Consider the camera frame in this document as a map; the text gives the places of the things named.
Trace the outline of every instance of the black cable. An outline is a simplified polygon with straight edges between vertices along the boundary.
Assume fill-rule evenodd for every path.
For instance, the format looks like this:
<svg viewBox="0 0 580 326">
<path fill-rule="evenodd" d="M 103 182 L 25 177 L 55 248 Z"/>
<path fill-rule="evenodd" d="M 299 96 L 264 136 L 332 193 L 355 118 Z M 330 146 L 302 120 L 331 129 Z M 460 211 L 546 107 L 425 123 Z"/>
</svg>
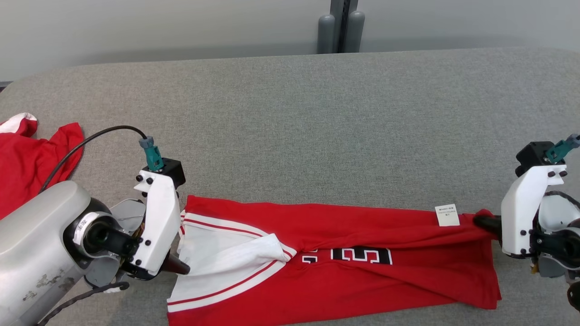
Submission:
<svg viewBox="0 0 580 326">
<path fill-rule="evenodd" d="M 103 129 L 103 130 L 99 131 L 98 133 L 95 133 L 94 135 L 92 135 L 92 136 L 88 137 L 87 139 L 83 140 L 80 144 L 78 144 L 75 148 L 73 148 L 70 152 L 68 152 L 68 154 L 65 157 L 63 157 L 62 160 L 60 160 L 60 162 L 56 165 L 55 169 L 52 170 L 52 172 L 50 173 L 50 175 L 48 176 L 48 178 L 46 179 L 46 181 L 42 185 L 42 188 L 40 188 L 40 191 L 38 192 L 38 194 L 40 194 L 41 192 L 45 191 L 46 188 L 48 188 L 48 184 L 50 183 L 50 181 L 52 180 L 52 178 L 55 176 L 56 172 L 59 171 L 59 169 L 68 160 L 68 158 L 70 158 L 79 148 L 83 147 L 88 142 L 90 142 L 91 140 L 99 137 L 100 135 L 104 135 L 107 132 L 111 132 L 111 131 L 114 131 L 114 130 L 120 130 L 120 129 L 133 130 L 133 131 L 137 132 L 143 139 L 147 139 L 147 136 L 141 130 L 135 128 L 134 126 L 126 126 L 126 125 L 110 127 L 110 128 L 107 128 L 107 129 Z"/>
<path fill-rule="evenodd" d="M 77 295 L 76 297 L 70 299 L 69 301 L 63 303 L 62 305 L 60 305 L 57 308 L 55 308 L 54 310 L 52 310 L 48 315 L 46 315 L 46 317 L 44 317 L 44 319 L 42 319 L 40 321 L 40 323 L 36 324 L 36 326 L 45 326 L 46 323 L 48 323 L 48 321 L 52 317 L 56 316 L 64 308 L 73 305 L 75 302 L 77 302 L 79 300 L 86 299 L 86 298 L 90 297 L 93 294 L 101 293 L 101 292 L 104 292 L 104 291 L 106 291 L 108 289 L 112 289 L 112 288 L 119 288 L 121 290 L 126 290 L 126 289 L 129 288 L 129 283 L 128 282 L 111 283 L 111 284 L 107 284 L 107 285 L 105 285 L 103 287 L 96 288 L 96 289 L 90 290 L 88 292 L 85 292 L 83 294 Z"/>
</svg>

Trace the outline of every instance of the jersey number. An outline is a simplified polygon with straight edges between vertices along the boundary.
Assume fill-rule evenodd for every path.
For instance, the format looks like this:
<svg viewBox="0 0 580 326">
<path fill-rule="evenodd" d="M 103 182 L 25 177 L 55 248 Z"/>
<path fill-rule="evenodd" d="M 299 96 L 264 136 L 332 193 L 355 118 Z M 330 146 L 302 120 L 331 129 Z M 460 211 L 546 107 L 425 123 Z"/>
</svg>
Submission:
<svg viewBox="0 0 580 326">
<path fill-rule="evenodd" d="M 390 265 L 391 251 L 387 248 L 356 246 L 352 248 L 335 248 L 330 251 L 330 258 L 335 260 L 352 260 L 371 264 Z M 317 256 L 302 256 L 302 262 L 312 264 L 318 262 Z"/>
</svg>

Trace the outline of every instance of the clothing tag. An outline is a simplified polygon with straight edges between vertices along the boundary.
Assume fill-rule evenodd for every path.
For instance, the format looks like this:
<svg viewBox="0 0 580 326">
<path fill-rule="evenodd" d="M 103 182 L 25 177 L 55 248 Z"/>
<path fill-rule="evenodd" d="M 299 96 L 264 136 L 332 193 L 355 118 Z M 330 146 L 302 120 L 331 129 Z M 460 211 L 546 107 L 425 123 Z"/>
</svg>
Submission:
<svg viewBox="0 0 580 326">
<path fill-rule="evenodd" d="M 455 204 L 437 206 L 435 207 L 435 212 L 437 213 L 439 226 L 459 225 L 459 215 L 457 215 Z"/>
</svg>

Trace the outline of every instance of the basketball jersey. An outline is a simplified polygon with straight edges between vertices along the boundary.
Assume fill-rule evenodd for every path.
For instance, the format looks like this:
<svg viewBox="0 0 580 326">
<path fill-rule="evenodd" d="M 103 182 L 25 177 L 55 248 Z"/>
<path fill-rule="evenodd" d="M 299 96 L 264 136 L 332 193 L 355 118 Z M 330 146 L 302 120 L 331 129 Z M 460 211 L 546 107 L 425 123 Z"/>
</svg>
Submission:
<svg viewBox="0 0 580 326">
<path fill-rule="evenodd" d="M 49 139 L 34 139 L 38 121 L 30 113 L 20 113 L 0 121 L 0 219 L 38 195 L 42 185 L 70 150 L 83 141 L 81 126 L 60 127 Z M 82 148 L 71 155 L 56 172 L 49 187 L 65 181 L 82 157 Z"/>
<path fill-rule="evenodd" d="M 189 196 L 170 326 L 285 325 L 501 299 L 491 235 L 459 215 Z"/>
</svg>

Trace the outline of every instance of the red shirt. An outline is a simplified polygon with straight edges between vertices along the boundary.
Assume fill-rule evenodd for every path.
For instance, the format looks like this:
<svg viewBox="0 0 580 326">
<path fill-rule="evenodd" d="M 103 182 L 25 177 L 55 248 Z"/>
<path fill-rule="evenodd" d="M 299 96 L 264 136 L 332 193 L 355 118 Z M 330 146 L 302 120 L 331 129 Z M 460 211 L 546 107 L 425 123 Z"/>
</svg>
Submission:
<svg viewBox="0 0 580 326">
<path fill-rule="evenodd" d="M 59 161 L 84 139 L 76 122 L 60 127 L 50 140 L 31 138 L 36 130 L 37 120 L 29 113 L 0 124 L 0 219 L 35 197 Z M 81 155 L 82 149 L 73 154 L 49 186 L 65 181 Z"/>
<path fill-rule="evenodd" d="M 473 225 L 474 215 L 440 227 L 428 211 L 194 196 L 185 211 L 186 227 L 256 238 L 273 233 L 287 261 L 264 264 L 215 293 L 196 296 L 192 289 L 190 298 L 168 300 L 170 326 L 284 325 L 452 302 L 495 309 L 501 299 L 492 238 Z"/>
</svg>

